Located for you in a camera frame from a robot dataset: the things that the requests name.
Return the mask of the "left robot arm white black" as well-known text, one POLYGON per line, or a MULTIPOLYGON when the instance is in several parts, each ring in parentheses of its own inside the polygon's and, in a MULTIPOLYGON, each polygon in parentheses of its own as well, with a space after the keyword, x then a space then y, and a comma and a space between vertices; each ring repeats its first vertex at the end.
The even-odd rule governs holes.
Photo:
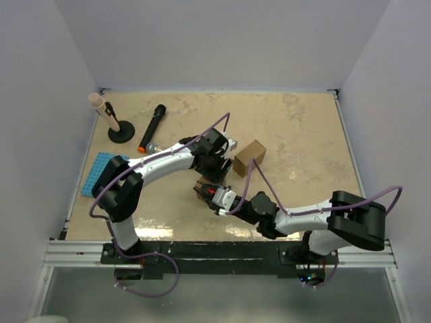
POLYGON ((202 137, 181 139, 168 149, 149 156, 125 160, 112 157, 92 188, 92 196, 106 215, 108 229, 116 240, 116 256, 125 264, 139 258, 139 238, 135 231, 134 214, 142 188, 183 170, 195 170, 204 178, 219 184, 233 164, 228 154, 238 142, 217 129, 202 137))

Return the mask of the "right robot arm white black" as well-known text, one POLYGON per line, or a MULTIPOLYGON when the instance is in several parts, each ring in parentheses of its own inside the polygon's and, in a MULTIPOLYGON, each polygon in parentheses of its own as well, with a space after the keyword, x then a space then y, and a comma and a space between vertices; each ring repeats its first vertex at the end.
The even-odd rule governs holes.
POLYGON ((385 207, 342 190, 315 205, 282 209, 263 191, 246 200, 221 184, 199 181, 193 189, 216 215, 237 217, 270 240, 304 232, 300 257, 307 264, 346 246, 381 251, 385 245, 385 207))

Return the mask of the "taped cardboard box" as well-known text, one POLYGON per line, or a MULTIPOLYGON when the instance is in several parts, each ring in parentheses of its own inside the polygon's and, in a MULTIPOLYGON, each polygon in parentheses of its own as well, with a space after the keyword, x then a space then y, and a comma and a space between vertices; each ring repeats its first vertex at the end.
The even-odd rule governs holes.
POLYGON ((204 183, 211 183, 211 180, 206 178, 205 176, 201 176, 199 181, 204 182, 204 183))

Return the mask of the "small cardboard box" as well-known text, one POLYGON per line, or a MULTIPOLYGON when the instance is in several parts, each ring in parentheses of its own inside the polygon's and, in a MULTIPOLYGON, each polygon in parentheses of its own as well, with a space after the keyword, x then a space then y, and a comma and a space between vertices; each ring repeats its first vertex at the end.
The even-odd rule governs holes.
POLYGON ((251 160, 254 159, 259 165, 265 158, 267 149, 258 140, 254 140, 234 157, 233 170, 242 178, 246 177, 251 160))

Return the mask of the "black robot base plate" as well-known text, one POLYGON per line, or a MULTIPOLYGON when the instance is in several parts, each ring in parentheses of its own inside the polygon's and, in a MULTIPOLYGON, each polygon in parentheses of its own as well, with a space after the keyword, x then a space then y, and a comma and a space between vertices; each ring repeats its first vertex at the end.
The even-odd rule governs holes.
POLYGON ((302 242, 169 242, 141 241, 139 246, 125 252, 129 256, 149 253, 141 259, 123 257, 113 243, 102 245, 100 262, 123 269, 121 276, 141 275, 144 279, 161 279, 174 274, 174 265, 163 255, 171 257, 184 275, 273 275, 279 278, 310 276, 319 278, 324 269, 336 264, 334 252, 328 256, 304 256, 302 242))

